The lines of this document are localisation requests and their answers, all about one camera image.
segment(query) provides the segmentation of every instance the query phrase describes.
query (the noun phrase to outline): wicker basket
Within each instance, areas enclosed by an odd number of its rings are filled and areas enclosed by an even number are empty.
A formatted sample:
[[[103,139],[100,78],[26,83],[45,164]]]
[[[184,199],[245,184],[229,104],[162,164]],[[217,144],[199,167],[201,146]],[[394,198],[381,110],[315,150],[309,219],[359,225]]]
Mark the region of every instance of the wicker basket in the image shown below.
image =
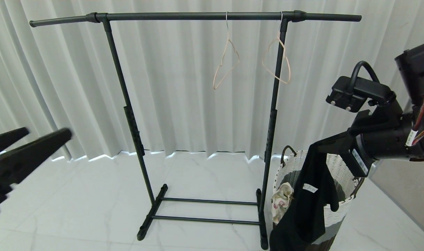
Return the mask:
[[[284,154],[287,148],[290,148],[293,154],[286,157],[285,160]],[[274,178],[273,192],[276,192],[277,188],[285,182],[289,182],[292,187],[295,186],[295,182],[297,181],[300,170],[306,159],[306,153],[307,151],[295,152],[290,146],[285,147],[280,159],[280,167]],[[324,206],[325,234],[307,248],[309,251],[330,250],[342,220],[349,209],[350,203],[355,199],[358,189],[364,182],[364,178],[355,178],[352,175],[339,155],[328,154],[327,166],[336,184],[336,190],[339,197],[339,210],[333,212],[330,209],[330,205]]]

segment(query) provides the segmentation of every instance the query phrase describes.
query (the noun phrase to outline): clothing rack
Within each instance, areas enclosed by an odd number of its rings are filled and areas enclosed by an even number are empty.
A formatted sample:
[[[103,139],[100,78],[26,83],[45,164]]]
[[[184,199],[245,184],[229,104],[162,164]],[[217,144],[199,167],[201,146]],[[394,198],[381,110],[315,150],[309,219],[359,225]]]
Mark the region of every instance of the clothing rack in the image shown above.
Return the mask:
[[[320,21],[352,21],[359,22],[361,16],[358,15],[341,15],[341,14],[320,14],[320,13],[306,13],[303,11],[282,11],[282,12],[215,12],[215,13],[89,13],[85,16],[72,16],[55,19],[46,19],[39,21],[29,21],[31,27],[45,26],[52,24],[66,24],[66,23],[78,23],[78,22],[92,22],[102,23],[104,25],[105,33],[107,35],[108,44],[110,46],[111,54],[113,56],[114,65],[118,73],[119,84],[121,85],[122,92],[126,106],[124,111],[129,124],[130,133],[136,149],[136,154],[141,166],[142,175],[144,176],[145,185],[147,192],[150,197],[151,209],[147,214],[142,226],[139,228],[137,234],[138,240],[143,240],[147,230],[149,229],[153,219],[164,219],[164,220],[178,220],[178,221],[202,221],[202,222],[215,222],[215,223],[229,223],[229,224],[246,224],[255,225],[260,229],[260,243],[262,249],[268,249],[268,235],[266,234],[266,223],[264,216],[264,205],[266,198],[266,187],[268,185],[268,174],[271,163],[272,145],[274,139],[274,129],[277,117],[277,94],[279,90],[280,72],[282,68],[282,55],[283,47],[279,43],[279,49],[277,52],[277,62],[275,67],[274,88],[272,93],[270,119],[268,125],[268,136],[266,140],[266,151],[264,156],[265,171],[263,174],[263,186],[262,189],[257,189],[256,199],[257,202],[244,202],[244,201],[227,201],[227,200],[198,200],[198,199],[185,199],[185,198],[170,198],[164,197],[168,186],[164,184],[161,187],[159,194],[154,198],[149,176],[144,162],[144,146],[142,145],[141,137],[139,136],[139,130],[137,128],[133,108],[130,102],[127,86],[124,80],[124,74],[122,73],[121,64],[119,62],[118,52],[114,44],[113,33],[110,26],[110,21],[124,21],[124,20],[282,20],[280,25],[280,40],[285,43],[285,36],[287,32],[288,22],[300,22],[304,20],[320,20]],[[195,203],[217,203],[217,204],[232,204],[232,205],[251,205],[257,206],[258,209],[258,221],[235,221],[225,219],[207,219],[207,218],[187,218],[187,217],[175,217],[175,216],[162,216],[157,215],[157,211],[162,201],[179,201],[179,202],[195,202]]]

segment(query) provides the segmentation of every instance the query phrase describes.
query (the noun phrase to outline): black garment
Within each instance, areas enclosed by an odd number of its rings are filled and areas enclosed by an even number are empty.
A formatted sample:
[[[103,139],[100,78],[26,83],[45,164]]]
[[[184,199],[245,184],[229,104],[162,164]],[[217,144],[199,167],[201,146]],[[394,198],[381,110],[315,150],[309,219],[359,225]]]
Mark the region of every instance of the black garment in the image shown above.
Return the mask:
[[[270,235],[272,251],[304,251],[306,246],[325,234],[324,206],[339,209],[338,193],[326,163],[327,154],[312,144],[294,187],[293,200]],[[317,190],[303,189],[309,184]]]

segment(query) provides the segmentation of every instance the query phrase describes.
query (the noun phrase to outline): curtain fold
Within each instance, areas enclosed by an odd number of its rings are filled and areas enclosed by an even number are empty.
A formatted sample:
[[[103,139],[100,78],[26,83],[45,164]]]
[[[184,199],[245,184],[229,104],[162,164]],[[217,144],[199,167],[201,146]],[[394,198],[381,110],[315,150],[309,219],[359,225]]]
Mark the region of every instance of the curtain fold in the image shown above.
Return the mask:
[[[124,99],[101,24],[31,28],[29,20],[91,12],[274,12],[362,15],[359,23],[289,23],[291,82],[280,84],[273,153],[347,129],[355,114],[325,102],[339,76],[365,60],[408,102],[394,57],[424,43],[424,0],[22,0],[0,1],[0,133],[18,127],[34,140],[69,127],[73,140],[53,157],[134,152]],[[244,151],[263,156],[273,76],[263,53],[280,21],[229,21],[240,63],[217,90],[212,80],[226,44],[225,21],[112,21],[113,35],[145,149]],[[277,45],[265,65],[275,69]],[[237,61],[231,46],[221,79]],[[368,77],[363,70],[361,77]],[[281,78],[288,77],[287,66]]]

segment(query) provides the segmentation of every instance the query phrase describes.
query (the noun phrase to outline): floor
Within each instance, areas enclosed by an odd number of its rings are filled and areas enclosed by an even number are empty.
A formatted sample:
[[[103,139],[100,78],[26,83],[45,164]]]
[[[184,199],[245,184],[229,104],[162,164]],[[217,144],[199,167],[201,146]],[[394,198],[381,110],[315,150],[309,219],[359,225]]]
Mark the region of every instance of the floor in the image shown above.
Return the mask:
[[[145,161],[153,192],[167,183],[168,197],[255,201],[262,184],[263,161],[244,154],[147,152]],[[273,157],[269,197],[278,165]],[[0,206],[0,251],[261,250],[258,227],[218,223],[155,220],[139,242],[149,209],[135,155],[47,161]],[[158,214],[257,220],[255,207],[238,205],[166,201]],[[424,251],[424,232],[366,180],[331,250]]]

